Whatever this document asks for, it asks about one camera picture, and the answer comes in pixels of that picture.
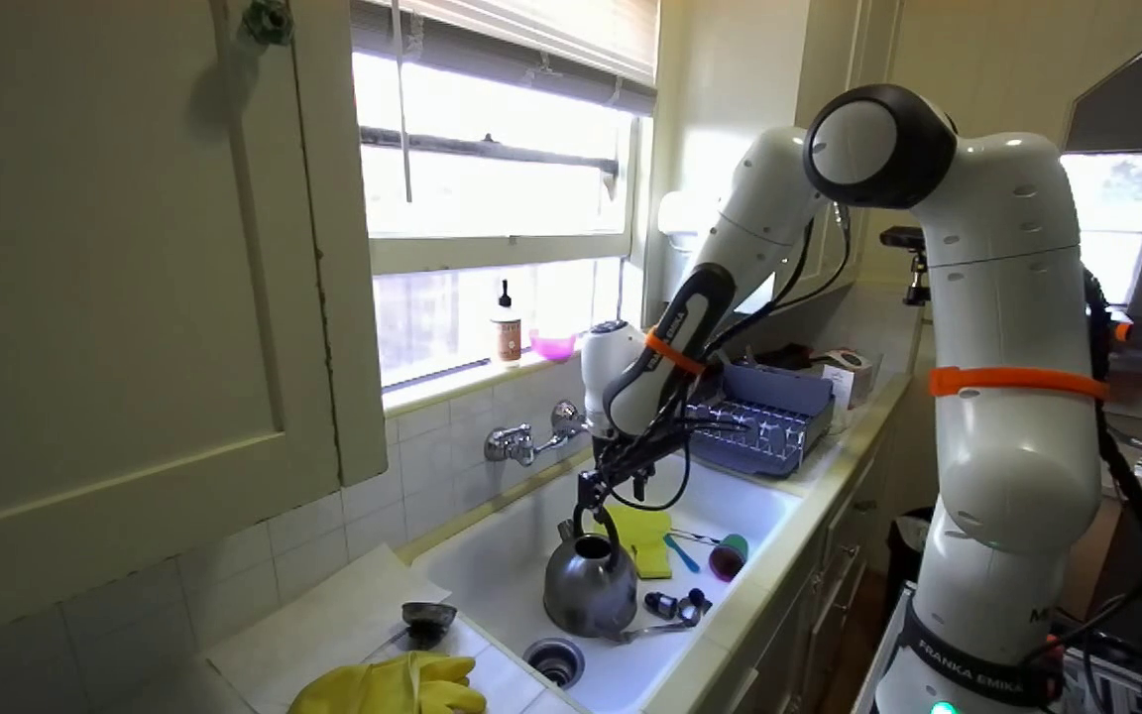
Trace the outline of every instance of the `window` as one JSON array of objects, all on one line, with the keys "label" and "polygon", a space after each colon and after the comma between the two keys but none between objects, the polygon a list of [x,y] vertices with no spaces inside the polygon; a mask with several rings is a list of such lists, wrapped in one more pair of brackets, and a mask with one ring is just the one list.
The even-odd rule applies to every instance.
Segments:
[{"label": "window", "polygon": [[1084,265],[1109,306],[1130,306],[1142,273],[1142,152],[1069,152],[1063,169],[1077,205]]},{"label": "window", "polygon": [[386,389],[486,361],[498,282],[529,332],[618,316],[657,0],[568,11],[354,5]]}]

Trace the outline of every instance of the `small bottle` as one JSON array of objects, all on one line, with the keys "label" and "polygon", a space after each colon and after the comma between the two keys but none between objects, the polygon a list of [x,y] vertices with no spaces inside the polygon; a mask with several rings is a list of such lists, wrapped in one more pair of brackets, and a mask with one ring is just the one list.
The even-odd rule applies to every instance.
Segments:
[{"label": "small bottle", "polygon": [[515,314],[515,302],[507,298],[507,282],[498,282],[498,302],[496,302],[496,356],[498,361],[525,356],[525,316]]}]

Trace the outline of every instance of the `stainless steel kettle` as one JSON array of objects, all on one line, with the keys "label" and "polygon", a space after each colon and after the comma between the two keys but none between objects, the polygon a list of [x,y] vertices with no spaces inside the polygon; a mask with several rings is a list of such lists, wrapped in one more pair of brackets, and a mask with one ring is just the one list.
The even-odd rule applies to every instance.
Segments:
[{"label": "stainless steel kettle", "polygon": [[640,566],[618,548],[605,508],[596,508],[605,534],[581,532],[580,518],[581,508],[559,529],[563,544],[547,554],[544,610],[572,634],[618,637],[640,615]]}]

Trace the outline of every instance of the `sink tap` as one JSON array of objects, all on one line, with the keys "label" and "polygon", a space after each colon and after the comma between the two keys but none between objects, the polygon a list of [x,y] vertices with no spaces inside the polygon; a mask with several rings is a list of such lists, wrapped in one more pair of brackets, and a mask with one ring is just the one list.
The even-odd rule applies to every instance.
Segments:
[{"label": "sink tap", "polygon": [[544,452],[572,443],[581,434],[581,407],[559,401],[551,407],[551,435],[540,443],[529,426],[498,426],[482,442],[486,462],[518,462],[525,467],[535,463]]}]

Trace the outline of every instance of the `robotic arm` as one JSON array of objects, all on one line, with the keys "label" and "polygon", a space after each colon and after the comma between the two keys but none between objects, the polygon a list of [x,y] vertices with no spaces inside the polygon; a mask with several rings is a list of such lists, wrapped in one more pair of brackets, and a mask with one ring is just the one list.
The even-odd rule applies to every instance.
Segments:
[{"label": "robotic arm", "polygon": [[1041,641],[1067,552],[1098,508],[1098,385],[1069,187],[1033,136],[958,140],[905,87],[843,91],[809,136],[764,132],[690,282],[599,392],[605,430],[580,508],[685,443],[674,403],[712,324],[801,242],[822,196],[919,220],[944,366],[938,500],[878,708],[1041,709],[1024,653]]}]

